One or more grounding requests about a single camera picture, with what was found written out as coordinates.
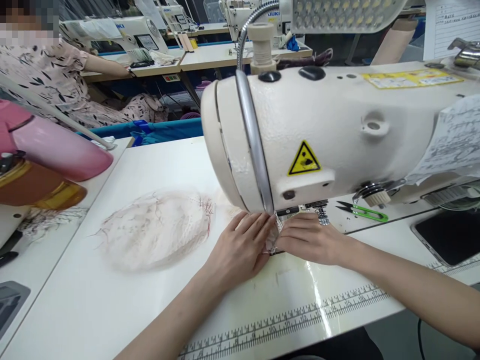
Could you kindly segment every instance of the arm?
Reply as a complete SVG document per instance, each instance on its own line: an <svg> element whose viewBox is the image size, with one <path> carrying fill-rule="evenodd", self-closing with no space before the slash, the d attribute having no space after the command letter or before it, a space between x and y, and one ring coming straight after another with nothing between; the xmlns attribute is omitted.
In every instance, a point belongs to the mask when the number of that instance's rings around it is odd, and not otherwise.
<svg viewBox="0 0 480 360"><path fill-rule="evenodd" d="M123 65L92 54L88 54L84 70L94 73L112 75L119 78L130 77L129 71L124 68Z"/></svg>
<svg viewBox="0 0 480 360"><path fill-rule="evenodd" d="M246 215L242 212L233 218L205 265L114 360L176 360L223 296L260 272L270 257L261 251L275 217Z"/></svg>
<svg viewBox="0 0 480 360"><path fill-rule="evenodd" d="M480 292L427 267L321 226L314 213L285 222L277 246L302 259L359 272L451 339L480 349Z"/></svg>

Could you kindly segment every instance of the phone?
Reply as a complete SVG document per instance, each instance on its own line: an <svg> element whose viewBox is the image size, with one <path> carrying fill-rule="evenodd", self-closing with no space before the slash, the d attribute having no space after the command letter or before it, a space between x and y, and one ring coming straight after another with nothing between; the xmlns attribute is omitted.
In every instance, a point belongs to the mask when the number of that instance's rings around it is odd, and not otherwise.
<svg viewBox="0 0 480 360"><path fill-rule="evenodd" d="M480 253L480 212L443 211L411 230L444 265L455 266Z"/></svg>

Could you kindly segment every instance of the thread snips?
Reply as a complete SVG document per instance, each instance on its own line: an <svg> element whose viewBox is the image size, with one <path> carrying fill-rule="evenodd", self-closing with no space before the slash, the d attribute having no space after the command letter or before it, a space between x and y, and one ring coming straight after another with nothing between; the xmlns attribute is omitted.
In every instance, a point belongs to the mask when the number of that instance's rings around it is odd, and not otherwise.
<svg viewBox="0 0 480 360"><path fill-rule="evenodd" d="M340 210L346 211L348 213L351 213L357 216L361 216L367 219L372 219L381 223L386 223L389 220L389 217L382 212L370 210L365 207L350 204L345 201L337 201L337 203L343 205L344 207L336 206L336 208L339 208Z"/></svg>

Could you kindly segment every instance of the yellow warning triangle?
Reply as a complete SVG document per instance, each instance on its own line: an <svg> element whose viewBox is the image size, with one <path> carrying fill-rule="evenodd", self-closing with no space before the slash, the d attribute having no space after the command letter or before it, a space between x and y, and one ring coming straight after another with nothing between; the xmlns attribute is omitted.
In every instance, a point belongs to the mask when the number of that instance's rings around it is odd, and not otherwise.
<svg viewBox="0 0 480 360"><path fill-rule="evenodd" d="M301 142L300 148L296 152L295 160L293 160L288 176L299 175L322 170L317 157L310 148L306 140Z"/></svg>

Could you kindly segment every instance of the machine screen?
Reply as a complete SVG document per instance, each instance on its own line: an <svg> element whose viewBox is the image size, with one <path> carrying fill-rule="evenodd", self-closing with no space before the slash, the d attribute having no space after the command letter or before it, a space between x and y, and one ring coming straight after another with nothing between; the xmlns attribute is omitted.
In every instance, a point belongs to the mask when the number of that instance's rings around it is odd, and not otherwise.
<svg viewBox="0 0 480 360"><path fill-rule="evenodd" d="M480 253L480 213L445 211L413 226L413 232L448 265Z"/></svg>
<svg viewBox="0 0 480 360"><path fill-rule="evenodd" d="M187 23L187 20L185 20L185 16L183 15L177 15L175 16L176 17L176 20L178 21L179 24L186 24Z"/></svg>
<svg viewBox="0 0 480 360"><path fill-rule="evenodd" d="M135 35L135 38L137 42L139 42L139 45L144 47L147 50L158 50L159 47L155 43L155 41L152 39L152 36L149 34L146 35Z"/></svg>

